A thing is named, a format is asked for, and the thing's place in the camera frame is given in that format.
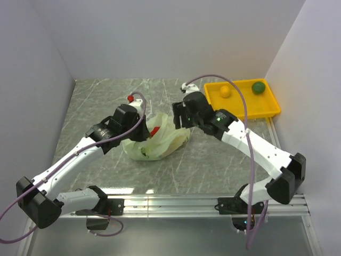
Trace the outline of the red apple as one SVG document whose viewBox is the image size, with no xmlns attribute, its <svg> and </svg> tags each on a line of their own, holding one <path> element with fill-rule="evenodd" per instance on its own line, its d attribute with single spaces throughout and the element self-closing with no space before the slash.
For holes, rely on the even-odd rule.
<svg viewBox="0 0 341 256">
<path fill-rule="evenodd" d="M 159 131 L 159 129 L 160 129 L 159 126 L 155 126 L 150 132 L 150 137 L 152 138 Z"/>
</svg>

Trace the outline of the pale green plastic bag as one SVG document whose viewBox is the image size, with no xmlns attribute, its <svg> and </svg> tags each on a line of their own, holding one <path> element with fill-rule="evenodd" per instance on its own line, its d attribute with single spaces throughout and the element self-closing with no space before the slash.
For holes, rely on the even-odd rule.
<svg viewBox="0 0 341 256">
<path fill-rule="evenodd" d="M 159 131 L 146 141 L 122 141 L 123 150 L 128 157 L 135 161 L 158 161 L 179 149 L 190 138 L 190 129 L 176 129 L 173 117 L 165 113 L 158 113 L 147 121 L 150 132 L 155 126 L 160 127 Z"/>
</svg>

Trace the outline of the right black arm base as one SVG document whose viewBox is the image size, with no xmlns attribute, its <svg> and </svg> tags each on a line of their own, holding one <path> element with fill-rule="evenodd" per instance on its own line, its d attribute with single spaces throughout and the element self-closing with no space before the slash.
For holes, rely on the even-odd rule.
<svg viewBox="0 0 341 256">
<path fill-rule="evenodd" d="M 248 205 L 243 200 L 237 197 L 219 197 L 214 208 L 219 211 L 220 215 L 231 215 L 233 227 L 237 232 L 243 231 L 246 233 Z M 253 229 L 256 224 L 255 215 L 261 214 L 263 210 L 263 202 L 257 203 L 251 207 L 251 229 Z"/>
</svg>

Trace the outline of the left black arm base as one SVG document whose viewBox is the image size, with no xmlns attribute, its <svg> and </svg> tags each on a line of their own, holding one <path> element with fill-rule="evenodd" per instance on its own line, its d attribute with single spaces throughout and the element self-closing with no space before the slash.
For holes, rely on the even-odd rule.
<svg viewBox="0 0 341 256">
<path fill-rule="evenodd" d="M 105 215 L 105 218 L 87 218 L 86 228 L 90 231 L 106 230 L 109 227 L 110 223 L 109 217 L 121 216 L 123 215 L 123 211 L 124 200 L 122 198 L 106 199 L 105 201 L 99 202 L 99 204 L 95 208 L 88 210 L 87 212 L 91 212 L 92 214 Z"/>
</svg>

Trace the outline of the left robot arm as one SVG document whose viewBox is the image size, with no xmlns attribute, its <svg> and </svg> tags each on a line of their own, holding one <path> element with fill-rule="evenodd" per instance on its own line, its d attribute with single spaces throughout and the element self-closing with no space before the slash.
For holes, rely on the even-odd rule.
<svg viewBox="0 0 341 256">
<path fill-rule="evenodd" d="M 113 115 L 93 125 L 74 149 L 49 169 L 33 179 L 23 177 L 17 182 L 19 207 L 40 229 L 70 212 L 90 210 L 94 214 L 108 213 L 108 196 L 99 187 L 62 193 L 63 187 L 83 168 L 118 147 L 123 140 L 142 142 L 149 136 L 145 103 L 137 99 L 120 105 Z"/>
</svg>

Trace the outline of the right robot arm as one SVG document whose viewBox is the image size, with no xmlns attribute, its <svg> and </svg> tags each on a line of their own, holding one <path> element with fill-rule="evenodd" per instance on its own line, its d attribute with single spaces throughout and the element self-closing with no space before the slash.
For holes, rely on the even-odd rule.
<svg viewBox="0 0 341 256">
<path fill-rule="evenodd" d="M 267 142 L 227 110 L 214 110 L 201 92 L 187 94 L 172 107 L 177 129 L 196 126 L 237 148 L 268 173 L 267 179 L 238 191 L 234 200 L 237 211 L 246 213 L 254 204 L 270 199 L 284 205 L 290 203 L 305 179 L 306 158 L 302 154 L 292 155 Z"/>
</svg>

